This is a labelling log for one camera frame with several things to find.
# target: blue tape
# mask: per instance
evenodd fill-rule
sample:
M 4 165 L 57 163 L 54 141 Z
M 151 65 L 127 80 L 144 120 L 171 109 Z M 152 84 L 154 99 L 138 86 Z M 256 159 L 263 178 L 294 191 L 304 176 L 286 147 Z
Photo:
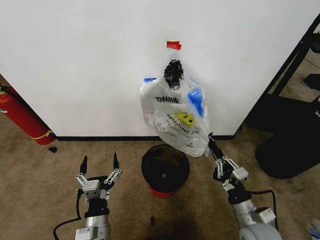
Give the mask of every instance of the blue tape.
M 197 109 L 199 115 L 201 118 L 204 117 L 204 108 L 201 106 L 202 104 L 202 91 L 200 88 L 192 89 L 188 92 L 188 97 L 191 101 L 191 103 L 195 106 Z
M 144 78 L 143 79 L 143 81 L 145 82 L 145 83 L 148 83 L 148 82 L 151 82 L 151 81 L 153 81 L 153 80 L 155 80 L 156 78 Z

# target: fire extinguisher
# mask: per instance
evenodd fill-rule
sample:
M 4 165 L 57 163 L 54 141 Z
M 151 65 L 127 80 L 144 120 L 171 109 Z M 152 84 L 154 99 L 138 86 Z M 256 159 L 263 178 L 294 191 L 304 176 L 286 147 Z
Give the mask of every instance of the fire extinguisher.
M 0 112 L 24 130 L 38 144 L 55 140 L 55 135 L 12 87 L 0 87 Z

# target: smiley face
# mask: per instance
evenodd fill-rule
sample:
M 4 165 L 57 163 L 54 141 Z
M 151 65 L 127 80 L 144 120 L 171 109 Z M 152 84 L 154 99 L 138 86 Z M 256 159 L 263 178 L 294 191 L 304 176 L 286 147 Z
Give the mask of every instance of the smiley face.
M 194 125 L 194 118 L 186 112 L 180 113 L 178 115 L 178 119 L 180 120 L 181 123 L 183 123 L 189 128 L 191 128 Z

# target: black baseboard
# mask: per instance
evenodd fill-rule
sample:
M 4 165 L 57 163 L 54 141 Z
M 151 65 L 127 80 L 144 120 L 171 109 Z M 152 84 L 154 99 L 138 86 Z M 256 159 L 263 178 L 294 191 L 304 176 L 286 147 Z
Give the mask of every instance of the black baseboard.
M 215 140 L 232 140 L 235 135 L 213 136 Z M 158 136 L 57 136 L 59 141 L 161 141 Z

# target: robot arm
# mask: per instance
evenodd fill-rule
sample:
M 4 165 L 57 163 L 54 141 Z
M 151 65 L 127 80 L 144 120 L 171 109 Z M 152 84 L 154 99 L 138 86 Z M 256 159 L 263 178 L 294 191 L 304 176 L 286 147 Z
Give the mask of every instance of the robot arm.
M 269 207 L 257 208 L 251 200 L 251 193 L 243 186 L 249 176 L 248 172 L 224 156 L 212 133 L 209 135 L 208 145 L 215 160 L 213 179 L 222 182 L 222 187 L 228 193 L 228 202 L 232 205 L 241 228 L 240 239 L 281 240 L 279 232 L 270 225 L 276 219 L 274 212 Z
M 87 156 L 85 156 L 79 175 L 75 178 L 81 185 L 85 202 L 89 208 L 84 214 L 85 227 L 77 229 L 75 240 L 107 240 L 110 236 L 108 215 L 110 213 L 107 201 L 110 199 L 109 189 L 113 187 L 122 174 L 116 153 L 113 158 L 114 170 L 109 176 L 98 176 L 87 179 Z

